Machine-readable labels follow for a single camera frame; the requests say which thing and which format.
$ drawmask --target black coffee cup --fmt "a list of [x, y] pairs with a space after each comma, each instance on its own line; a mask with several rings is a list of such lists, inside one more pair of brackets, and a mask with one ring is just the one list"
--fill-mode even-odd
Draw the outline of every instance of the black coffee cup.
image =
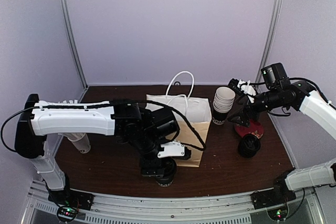
[[260, 140], [252, 135], [246, 134], [238, 145], [238, 153], [245, 158], [251, 158], [257, 154], [260, 149]]
[[229, 112], [222, 113], [216, 111], [216, 109], [213, 109], [212, 121], [214, 122], [214, 124], [222, 125], [225, 122], [225, 119], [227, 118], [228, 114]]

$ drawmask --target red object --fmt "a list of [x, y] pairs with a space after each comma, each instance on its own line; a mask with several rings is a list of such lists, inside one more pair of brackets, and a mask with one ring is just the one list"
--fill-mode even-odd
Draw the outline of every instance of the red object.
[[246, 134], [252, 134], [261, 139], [264, 135], [264, 127], [261, 123], [250, 119], [250, 127], [244, 127], [239, 124], [235, 124], [235, 131], [240, 137], [244, 137]]

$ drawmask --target white wall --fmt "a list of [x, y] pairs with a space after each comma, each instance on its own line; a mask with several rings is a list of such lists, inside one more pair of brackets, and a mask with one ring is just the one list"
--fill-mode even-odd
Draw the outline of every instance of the white wall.
[[[79, 98], [59, 0], [0, 0], [0, 123], [23, 109], [30, 93], [43, 100]], [[5, 128], [14, 147], [15, 124]], [[32, 178], [29, 160], [0, 144], [1, 223], [18, 223]]]
[[256, 77], [274, 0], [67, 0], [89, 84]]
[[[268, 64], [282, 62], [288, 76], [316, 82], [336, 104], [336, 0], [283, 0]], [[336, 157], [336, 142], [299, 112], [277, 118], [299, 168]], [[329, 223], [334, 223], [336, 190], [318, 189]]]

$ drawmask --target stack of cups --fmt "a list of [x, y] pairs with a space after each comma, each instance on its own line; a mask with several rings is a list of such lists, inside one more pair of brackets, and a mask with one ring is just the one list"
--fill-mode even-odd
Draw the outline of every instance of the stack of cups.
[[232, 108], [236, 93], [228, 87], [220, 87], [216, 90], [214, 99], [214, 111], [212, 121], [221, 125], [224, 123], [227, 115]]

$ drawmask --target brown paper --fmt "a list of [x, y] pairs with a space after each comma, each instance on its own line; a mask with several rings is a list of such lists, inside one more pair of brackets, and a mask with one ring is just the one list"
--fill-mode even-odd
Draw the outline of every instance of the brown paper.
[[[176, 138], [177, 141], [181, 143], [193, 144], [199, 147], [202, 147], [201, 143], [195, 136], [195, 134], [189, 129], [188, 125], [184, 121], [178, 121], [180, 126], [180, 134]], [[192, 127], [199, 133], [202, 140], [206, 141], [208, 135], [208, 130], [210, 122], [201, 122], [201, 123], [191, 123]], [[174, 134], [169, 135], [167, 138], [171, 139]], [[202, 159], [202, 151], [196, 150], [192, 147], [187, 146], [191, 150], [191, 158], [188, 160], [175, 159], [178, 166], [187, 166], [187, 167], [199, 167]]]

